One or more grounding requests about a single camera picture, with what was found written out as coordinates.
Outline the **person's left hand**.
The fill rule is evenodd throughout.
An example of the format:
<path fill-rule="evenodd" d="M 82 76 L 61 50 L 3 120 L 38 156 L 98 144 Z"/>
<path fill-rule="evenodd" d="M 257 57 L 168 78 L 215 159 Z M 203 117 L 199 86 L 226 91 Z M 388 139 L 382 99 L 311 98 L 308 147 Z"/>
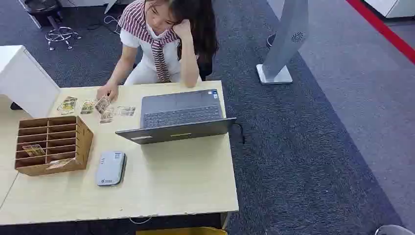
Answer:
<path fill-rule="evenodd" d="M 183 42 L 193 41 L 190 20 L 184 19 L 181 23 L 174 25 L 173 31 Z"/>

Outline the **person's right hand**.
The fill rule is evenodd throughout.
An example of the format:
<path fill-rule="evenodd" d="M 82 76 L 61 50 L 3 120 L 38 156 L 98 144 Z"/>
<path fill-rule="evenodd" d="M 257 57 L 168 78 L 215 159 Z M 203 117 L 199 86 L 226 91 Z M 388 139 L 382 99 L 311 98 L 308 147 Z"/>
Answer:
<path fill-rule="evenodd" d="M 96 93 L 96 99 L 107 96 L 111 101 L 118 97 L 118 84 L 107 82 L 104 86 L 100 87 Z"/>

